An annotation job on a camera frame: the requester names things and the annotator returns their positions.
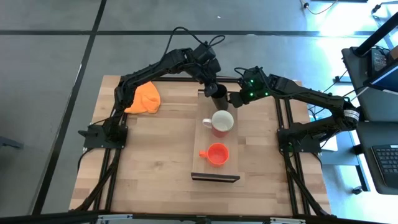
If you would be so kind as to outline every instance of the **butcher block tabletop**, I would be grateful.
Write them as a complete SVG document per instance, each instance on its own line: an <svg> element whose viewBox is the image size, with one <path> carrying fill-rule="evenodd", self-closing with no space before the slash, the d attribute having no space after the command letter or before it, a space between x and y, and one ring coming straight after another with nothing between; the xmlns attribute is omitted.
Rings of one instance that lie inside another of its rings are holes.
<svg viewBox="0 0 398 224"><path fill-rule="evenodd" d="M109 116L119 76L104 76L93 122ZM193 145L197 117L197 82L153 82L162 104L156 114L127 117L129 132L114 188L112 212L190 215L292 215L285 164L278 152L279 127L273 97L238 108L238 172L235 183L192 180ZM235 83L222 83L239 91ZM291 100L295 122L309 122L307 105ZM311 154L301 153L305 184L315 200L330 212L322 170ZM100 176L104 149L82 159L70 208L93 190ZM104 208L107 186L100 208ZM296 186L300 213L302 201Z"/></svg>

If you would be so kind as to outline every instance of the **computer monitor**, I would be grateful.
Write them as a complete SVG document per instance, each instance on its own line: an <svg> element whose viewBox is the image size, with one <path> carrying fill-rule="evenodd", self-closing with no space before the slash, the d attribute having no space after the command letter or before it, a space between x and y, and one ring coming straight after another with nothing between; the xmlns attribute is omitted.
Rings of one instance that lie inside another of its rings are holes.
<svg viewBox="0 0 398 224"><path fill-rule="evenodd" d="M394 60L368 78L364 86L398 95L398 60Z"/></svg>

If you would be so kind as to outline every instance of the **white mug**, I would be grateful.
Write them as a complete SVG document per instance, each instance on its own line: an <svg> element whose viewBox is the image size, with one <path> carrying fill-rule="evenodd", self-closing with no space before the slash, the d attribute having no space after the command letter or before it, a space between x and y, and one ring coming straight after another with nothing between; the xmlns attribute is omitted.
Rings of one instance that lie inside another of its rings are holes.
<svg viewBox="0 0 398 224"><path fill-rule="evenodd" d="M226 136L234 126L234 118L228 111L220 110L215 112L211 119L203 119L202 123L207 128L211 128L211 132L215 136L222 138Z"/></svg>

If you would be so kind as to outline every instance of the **concrete floor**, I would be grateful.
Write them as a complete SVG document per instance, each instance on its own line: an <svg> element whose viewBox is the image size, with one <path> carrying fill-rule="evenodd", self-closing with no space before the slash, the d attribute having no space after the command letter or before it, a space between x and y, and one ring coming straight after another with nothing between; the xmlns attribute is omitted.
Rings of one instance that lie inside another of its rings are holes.
<svg viewBox="0 0 398 224"><path fill-rule="evenodd" d="M220 75L235 76L234 67L259 65L266 73L301 80L308 88L324 90L332 84L333 77L345 71L340 50L359 45L366 38L334 35L376 30L369 12L377 2L339 2L330 11L314 16L301 10L299 0L117 0L107 2L99 29L171 30L185 26L191 30L321 31L328 37L228 35L215 51L222 68ZM319 11L330 3L310 4ZM0 30L91 30L99 6L100 0L2 0ZM377 14L385 19L388 12L396 12L394 7L389 9L380 9ZM102 76L124 75L158 61L168 38L96 37L45 213L68 210L83 145L77 131L91 121ZM212 36L199 38L210 40ZM0 217L26 215L31 210L87 41L86 35L0 35L0 136L25 144L20 151L0 149ZM178 35L170 49L196 46L192 37ZM337 86L336 93L342 94L340 89ZM359 185L354 167L325 166L323 171L333 214L396 222L391 205L397 204L398 196L379 195L374 188L372 192L351 195L351 188Z"/></svg>

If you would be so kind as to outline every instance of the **orange towel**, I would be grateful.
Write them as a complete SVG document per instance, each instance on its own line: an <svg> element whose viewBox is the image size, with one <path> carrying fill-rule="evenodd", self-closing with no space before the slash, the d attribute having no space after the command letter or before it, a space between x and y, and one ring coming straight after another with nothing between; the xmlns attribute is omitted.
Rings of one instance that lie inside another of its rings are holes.
<svg viewBox="0 0 398 224"><path fill-rule="evenodd" d="M160 95L152 82L147 82L136 89L134 102L126 113L156 113L160 106Z"/></svg>

